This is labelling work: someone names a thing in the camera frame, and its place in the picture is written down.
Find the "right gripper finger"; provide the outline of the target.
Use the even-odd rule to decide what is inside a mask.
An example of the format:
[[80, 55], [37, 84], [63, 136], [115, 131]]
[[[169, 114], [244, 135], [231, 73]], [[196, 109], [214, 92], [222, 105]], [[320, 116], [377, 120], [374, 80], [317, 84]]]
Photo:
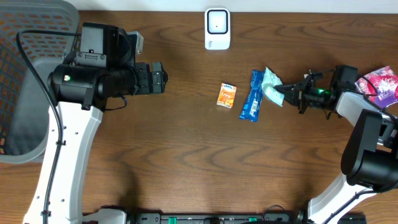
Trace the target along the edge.
[[301, 82], [289, 85], [276, 85], [274, 88], [279, 92], [299, 91], [306, 89], [306, 87], [308, 87], [309, 85], [310, 83], [308, 81], [302, 80]]
[[280, 93], [282, 93], [284, 95], [284, 100], [292, 105], [292, 106], [298, 106], [299, 105], [299, 94], [300, 91], [299, 90], [285, 90], [285, 89], [280, 89], [279, 90]]

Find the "mint green wipes pack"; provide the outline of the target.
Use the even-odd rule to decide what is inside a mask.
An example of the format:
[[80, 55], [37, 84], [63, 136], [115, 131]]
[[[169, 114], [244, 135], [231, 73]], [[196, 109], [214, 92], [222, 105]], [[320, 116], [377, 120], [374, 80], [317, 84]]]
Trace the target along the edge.
[[261, 88], [263, 94], [265, 94], [265, 97], [269, 101], [277, 104], [278, 106], [282, 106], [284, 101], [284, 94], [278, 92], [275, 89], [275, 86], [281, 84], [282, 84], [281, 79], [268, 67], [266, 67], [266, 69], [264, 70], [264, 78], [261, 84]]

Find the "blue Oreo cookie pack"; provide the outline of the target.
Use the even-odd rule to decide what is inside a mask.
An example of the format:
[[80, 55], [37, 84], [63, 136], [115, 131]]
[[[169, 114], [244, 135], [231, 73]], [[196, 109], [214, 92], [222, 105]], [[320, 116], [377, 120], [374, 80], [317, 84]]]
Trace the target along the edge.
[[250, 92], [239, 115], [240, 119], [247, 119], [252, 122], [258, 121], [259, 110], [263, 98], [262, 82], [265, 71], [253, 70], [250, 82]]

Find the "orange tissue pack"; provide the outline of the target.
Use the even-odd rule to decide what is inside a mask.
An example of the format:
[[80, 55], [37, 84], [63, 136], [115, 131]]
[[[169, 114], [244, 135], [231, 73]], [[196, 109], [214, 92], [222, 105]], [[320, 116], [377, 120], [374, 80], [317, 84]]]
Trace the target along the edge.
[[234, 104], [236, 90], [236, 86], [222, 83], [216, 104], [231, 109]]

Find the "red purple pad pack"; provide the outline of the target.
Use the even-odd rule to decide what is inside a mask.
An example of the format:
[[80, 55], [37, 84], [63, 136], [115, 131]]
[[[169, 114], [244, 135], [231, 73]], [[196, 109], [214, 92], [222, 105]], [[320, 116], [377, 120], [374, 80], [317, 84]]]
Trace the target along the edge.
[[364, 75], [355, 85], [359, 92], [369, 95], [369, 99], [381, 108], [397, 103], [397, 75], [390, 66]]

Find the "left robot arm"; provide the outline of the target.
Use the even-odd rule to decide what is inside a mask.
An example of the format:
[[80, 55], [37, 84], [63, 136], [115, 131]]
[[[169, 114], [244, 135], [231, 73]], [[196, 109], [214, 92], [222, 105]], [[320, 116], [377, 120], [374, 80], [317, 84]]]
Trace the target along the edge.
[[84, 215], [82, 194], [90, 150], [109, 98], [161, 94], [168, 75], [160, 62], [136, 62], [138, 32], [86, 22], [79, 50], [39, 85], [49, 101], [44, 160], [24, 223], [130, 223], [130, 213], [105, 206]]

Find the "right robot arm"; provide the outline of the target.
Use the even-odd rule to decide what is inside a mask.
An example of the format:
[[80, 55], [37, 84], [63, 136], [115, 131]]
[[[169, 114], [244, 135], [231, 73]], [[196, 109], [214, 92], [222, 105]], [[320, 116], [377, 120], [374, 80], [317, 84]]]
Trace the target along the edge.
[[291, 222], [353, 223], [346, 214], [357, 204], [397, 188], [397, 118], [356, 91], [357, 68], [336, 66], [327, 89], [316, 86], [322, 77], [322, 72], [309, 71], [301, 82], [275, 86], [300, 113], [317, 108], [346, 118], [354, 127], [341, 157], [341, 172]]

